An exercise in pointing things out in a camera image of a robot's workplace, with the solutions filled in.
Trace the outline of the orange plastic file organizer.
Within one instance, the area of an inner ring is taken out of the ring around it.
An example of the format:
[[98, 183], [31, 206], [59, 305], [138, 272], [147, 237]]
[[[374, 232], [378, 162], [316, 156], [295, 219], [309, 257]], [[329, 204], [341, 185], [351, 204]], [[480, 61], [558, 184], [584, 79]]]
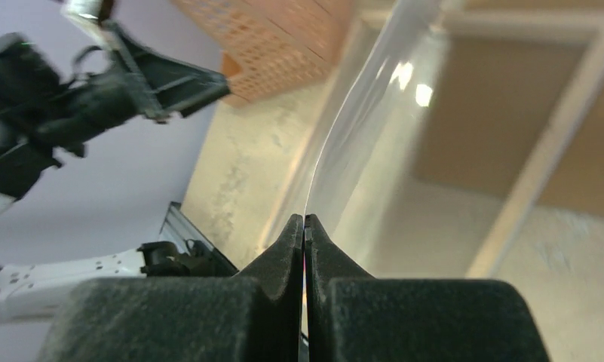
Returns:
[[324, 80], [338, 63], [353, 1], [177, 0], [222, 49], [234, 107]]

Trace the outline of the aluminium table frame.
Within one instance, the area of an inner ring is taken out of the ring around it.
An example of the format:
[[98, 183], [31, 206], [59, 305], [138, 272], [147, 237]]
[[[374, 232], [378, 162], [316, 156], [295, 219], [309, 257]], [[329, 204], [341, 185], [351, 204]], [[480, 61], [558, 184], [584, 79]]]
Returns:
[[180, 210], [181, 204], [171, 202], [161, 226], [158, 240], [174, 243], [180, 253], [213, 259], [215, 247]]

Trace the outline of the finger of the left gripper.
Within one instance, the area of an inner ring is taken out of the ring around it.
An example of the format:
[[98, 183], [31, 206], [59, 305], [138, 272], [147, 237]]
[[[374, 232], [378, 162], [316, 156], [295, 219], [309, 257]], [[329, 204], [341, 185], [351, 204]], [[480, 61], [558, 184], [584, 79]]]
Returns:
[[114, 20], [103, 25], [109, 57], [139, 114], [148, 119], [165, 120], [174, 112], [185, 118], [230, 94], [222, 73], [164, 56]]

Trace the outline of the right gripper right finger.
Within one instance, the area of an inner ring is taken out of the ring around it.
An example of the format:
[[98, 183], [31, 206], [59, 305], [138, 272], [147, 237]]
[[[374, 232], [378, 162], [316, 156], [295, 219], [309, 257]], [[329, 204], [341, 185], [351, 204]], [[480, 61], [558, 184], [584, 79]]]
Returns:
[[547, 361], [528, 305], [509, 283], [379, 279], [305, 218], [312, 361]]

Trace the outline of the white wooden picture frame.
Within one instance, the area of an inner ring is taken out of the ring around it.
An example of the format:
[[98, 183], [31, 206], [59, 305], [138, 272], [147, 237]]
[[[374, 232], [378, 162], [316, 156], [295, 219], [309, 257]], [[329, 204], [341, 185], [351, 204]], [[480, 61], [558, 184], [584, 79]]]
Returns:
[[[436, 81], [418, 83], [419, 133], [382, 218], [379, 247], [362, 266], [379, 278], [499, 278], [522, 285], [579, 284], [604, 275], [604, 216], [542, 204], [539, 198], [604, 88], [604, 10], [524, 9], [455, 2], [437, 25], [446, 52]], [[578, 65], [505, 196], [415, 174], [432, 96], [457, 38], [582, 48]]]

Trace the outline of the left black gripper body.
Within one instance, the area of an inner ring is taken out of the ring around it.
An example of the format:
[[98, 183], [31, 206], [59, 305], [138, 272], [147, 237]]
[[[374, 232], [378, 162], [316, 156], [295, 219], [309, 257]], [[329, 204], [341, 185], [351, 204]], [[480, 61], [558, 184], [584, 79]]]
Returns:
[[114, 67], [92, 75], [78, 87], [63, 85], [50, 66], [38, 67], [34, 76], [44, 95], [39, 104], [45, 108], [32, 135], [39, 149], [83, 150], [88, 140], [138, 115]]

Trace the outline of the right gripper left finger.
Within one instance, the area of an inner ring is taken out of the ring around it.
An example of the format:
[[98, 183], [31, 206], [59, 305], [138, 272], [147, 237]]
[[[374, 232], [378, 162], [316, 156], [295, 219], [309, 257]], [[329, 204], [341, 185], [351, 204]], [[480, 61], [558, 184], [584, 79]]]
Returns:
[[39, 361], [295, 361], [303, 218], [229, 278], [99, 278], [62, 305]]

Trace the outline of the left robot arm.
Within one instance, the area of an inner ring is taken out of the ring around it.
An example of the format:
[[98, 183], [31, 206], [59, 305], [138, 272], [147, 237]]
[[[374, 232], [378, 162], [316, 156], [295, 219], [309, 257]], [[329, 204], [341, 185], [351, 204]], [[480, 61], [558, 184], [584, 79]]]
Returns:
[[[61, 167], [56, 149], [83, 158], [89, 140], [132, 118], [188, 117], [230, 92], [223, 74], [163, 56], [115, 21], [102, 22], [97, 35], [100, 43], [77, 55], [68, 81], [23, 34], [0, 36], [0, 214], [45, 170]], [[206, 264], [203, 256], [155, 241], [71, 262], [3, 265], [0, 324], [52, 318], [86, 280], [195, 276]]]

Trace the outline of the brown cardboard backing board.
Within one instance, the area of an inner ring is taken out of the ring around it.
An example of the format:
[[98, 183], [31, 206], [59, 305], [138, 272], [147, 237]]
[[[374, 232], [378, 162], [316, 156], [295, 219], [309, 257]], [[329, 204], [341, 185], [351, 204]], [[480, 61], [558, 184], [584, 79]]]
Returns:
[[[582, 52], [558, 44], [455, 39], [431, 99], [416, 176], [507, 195]], [[604, 88], [539, 201], [604, 216]]]

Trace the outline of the clear acrylic sheet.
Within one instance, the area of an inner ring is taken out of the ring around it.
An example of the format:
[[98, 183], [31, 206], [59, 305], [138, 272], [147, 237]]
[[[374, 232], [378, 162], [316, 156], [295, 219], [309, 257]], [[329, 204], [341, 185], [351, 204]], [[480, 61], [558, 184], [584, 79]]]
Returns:
[[261, 248], [274, 242], [290, 214], [314, 213], [341, 249], [370, 264], [424, 118], [415, 91], [437, 79], [446, 52], [437, 25], [454, 7], [396, 1], [364, 10]]

